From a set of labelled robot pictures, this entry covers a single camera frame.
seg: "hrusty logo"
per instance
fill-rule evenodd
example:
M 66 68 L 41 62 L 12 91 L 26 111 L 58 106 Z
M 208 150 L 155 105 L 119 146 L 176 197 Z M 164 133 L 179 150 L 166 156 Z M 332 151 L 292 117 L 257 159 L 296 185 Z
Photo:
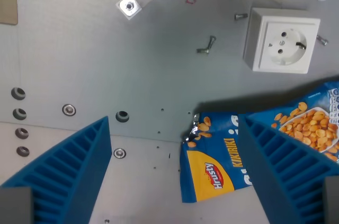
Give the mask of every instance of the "hrusty logo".
M 224 178 L 222 177 L 220 170 L 212 163 L 205 163 L 205 172 L 210 177 L 214 189 L 222 189 Z

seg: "gray block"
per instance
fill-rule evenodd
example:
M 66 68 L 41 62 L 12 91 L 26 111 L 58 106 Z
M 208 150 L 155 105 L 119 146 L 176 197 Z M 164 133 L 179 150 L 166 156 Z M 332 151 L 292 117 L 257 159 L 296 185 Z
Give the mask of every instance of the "gray block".
M 0 187 L 0 223 L 33 224 L 33 196 L 29 187 Z
M 323 204 L 326 224 L 339 223 L 339 176 L 325 178 Z

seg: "metal hole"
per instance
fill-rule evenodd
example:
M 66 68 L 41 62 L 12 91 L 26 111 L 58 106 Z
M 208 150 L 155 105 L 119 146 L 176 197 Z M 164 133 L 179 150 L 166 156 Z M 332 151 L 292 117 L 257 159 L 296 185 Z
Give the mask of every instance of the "metal hole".
M 126 157 L 126 151 L 122 148 L 115 149 L 113 154 L 117 159 L 124 159 Z
M 27 157 L 30 154 L 30 151 L 28 150 L 28 148 L 24 147 L 24 146 L 19 146 L 16 149 L 16 153 L 19 154 L 22 157 Z
M 66 104 L 63 106 L 63 113 L 64 115 L 68 117 L 72 117 L 73 115 L 76 114 L 76 109 L 73 105 L 71 104 Z
M 29 136 L 28 131 L 24 128 L 17 128 L 15 130 L 15 135 L 20 139 L 26 139 Z
M 128 11 L 132 10 L 133 8 L 134 8 L 134 3 L 132 3 L 132 2 L 129 2 L 129 3 L 126 5 L 126 9 L 127 9 Z
M 18 101 L 23 100 L 26 97 L 25 91 L 19 87 L 15 87 L 11 90 L 11 95 Z
M 118 122 L 127 122 L 129 120 L 129 114 L 126 111 L 119 111 L 115 114 L 115 118 Z
M 26 119 L 27 114 L 23 109 L 14 109 L 13 110 L 13 116 L 14 116 L 14 118 L 22 121 L 22 120 Z

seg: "small hole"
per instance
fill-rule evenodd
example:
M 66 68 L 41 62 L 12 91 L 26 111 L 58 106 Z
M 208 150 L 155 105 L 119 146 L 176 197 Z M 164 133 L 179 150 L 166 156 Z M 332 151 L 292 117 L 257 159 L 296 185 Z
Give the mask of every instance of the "small hole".
M 28 150 L 28 148 L 24 147 L 24 146 L 19 146 L 16 149 L 16 153 L 19 154 L 22 157 L 27 157 L 30 154 L 30 151 Z
M 119 111 L 115 114 L 115 118 L 119 122 L 127 122 L 129 120 L 129 114 L 126 111 Z
M 11 95 L 13 98 L 15 98 L 18 101 L 23 100 L 24 98 L 26 98 L 26 94 L 25 91 L 19 87 L 15 87 L 11 90 Z
M 14 109 L 13 110 L 13 116 L 14 116 L 14 118 L 22 121 L 22 120 L 26 119 L 27 114 L 23 109 Z
M 17 128 L 15 130 L 15 135 L 20 138 L 20 139 L 26 139 L 28 138 L 28 131 L 25 130 L 24 128 Z
M 122 116 L 122 117 L 126 117 L 126 116 L 128 116 L 128 113 L 125 112 L 125 111 L 120 111 L 119 115 Z

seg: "gray metal surface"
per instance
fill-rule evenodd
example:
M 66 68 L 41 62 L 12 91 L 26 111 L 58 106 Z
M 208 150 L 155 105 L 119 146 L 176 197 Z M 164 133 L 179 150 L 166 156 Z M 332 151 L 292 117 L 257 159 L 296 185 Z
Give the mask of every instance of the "gray metal surface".
M 27 126 L 30 137 L 22 141 L 13 133 L 16 128 L 17 124 L 0 123 L 6 145 L 0 147 L 0 163 L 6 163 L 0 165 L 0 184 L 74 133 Z M 90 224 L 104 224 L 106 219 L 110 224 L 269 224 L 252 186 L 195 204 L 182 203 L 180 143 L 117 136 L 111 142 L 112 149 L 121 147 L 127 154 L 124 159 L 112 156 Z M 21 144 L 31 150 L 27 158 L 15 152 Z
M 247 20 L 234 14 L 278 6 L 271 1 L 153 0 L 130 21 L 117 1 L 18 0 L 19 24 L 0 25 L 0 121 L 17 122 L 20 107 L 20 123 L 77 130 L 108 115 L 112 134 L 180 141 L 204 102 L 284 92 L 338 71 L 339 0 L 284 0 L 321 18 L 329 40 L 306 75 L 254 73 L 242 60 Z M 197 54 L 210 35 L 209 55 Z M 13 99 L 13 87 L 26 98 Z M 67 103 L 75 116 L 63 115 Z M 126 123 L 115 120 L 122 110 Z

